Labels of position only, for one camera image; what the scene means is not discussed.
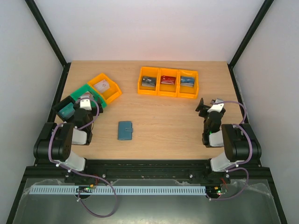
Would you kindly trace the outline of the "blue leather card holder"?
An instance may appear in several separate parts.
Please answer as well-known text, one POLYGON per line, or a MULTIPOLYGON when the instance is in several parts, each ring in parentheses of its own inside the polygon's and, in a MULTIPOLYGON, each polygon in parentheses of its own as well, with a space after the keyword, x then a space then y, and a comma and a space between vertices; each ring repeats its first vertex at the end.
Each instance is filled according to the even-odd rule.
POLYGON ((132 140, 133 125, 131 121, 119 121, 118 140, 132 140))

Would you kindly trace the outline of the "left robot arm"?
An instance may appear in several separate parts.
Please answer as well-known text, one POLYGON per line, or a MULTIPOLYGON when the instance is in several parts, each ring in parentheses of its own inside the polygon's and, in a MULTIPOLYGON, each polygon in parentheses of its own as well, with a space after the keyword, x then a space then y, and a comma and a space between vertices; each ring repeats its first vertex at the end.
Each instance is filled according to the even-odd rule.
POLYGON ((91 143, 93 124, 101 112, 102 107, 95 100, 78 99, 71 123, 44 124, 33 148, 34 157, 38 160, 48 159, 57 167, 63 167, 69 172, 83 171, 86 159, 75 154, 71 147, 88 146, 91 143))

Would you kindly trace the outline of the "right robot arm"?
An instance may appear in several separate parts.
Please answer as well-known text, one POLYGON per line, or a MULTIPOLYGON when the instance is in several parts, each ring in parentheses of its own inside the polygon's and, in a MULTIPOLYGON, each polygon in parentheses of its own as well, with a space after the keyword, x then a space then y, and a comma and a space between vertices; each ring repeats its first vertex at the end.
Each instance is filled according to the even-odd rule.
POLYGON ((211 167, 205 169, 204 178, 207 182, 218 180, 220 172, 228 172, 252 159, 260 159, 261 146, 250 124, 245 122, 247 110, 243 104, 218 98, 207 106, 201 98, 195 111, 204 119, 203 145, 209 148, 224 148, 223 153, 210 160, 211 167), (240 124, 222 124, 221 120, 226 112, 224 105, 227 103, 238 104, 243 108, 244 115, 240 124))

